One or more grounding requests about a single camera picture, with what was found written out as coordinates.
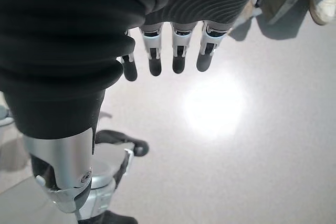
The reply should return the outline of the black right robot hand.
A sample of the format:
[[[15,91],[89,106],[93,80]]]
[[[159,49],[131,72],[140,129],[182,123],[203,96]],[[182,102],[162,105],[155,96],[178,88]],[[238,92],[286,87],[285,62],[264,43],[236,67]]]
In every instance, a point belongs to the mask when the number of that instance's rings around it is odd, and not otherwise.
[[[106,88],[135,76],[129,30],[142,31],[157,76],[161,25],[172,24],[179,73],[190,33],[202,22],[197,69],[203,72],[248,1],[1,0],[1,92],[36,180],[61,211],[75,212],[88,198]]]

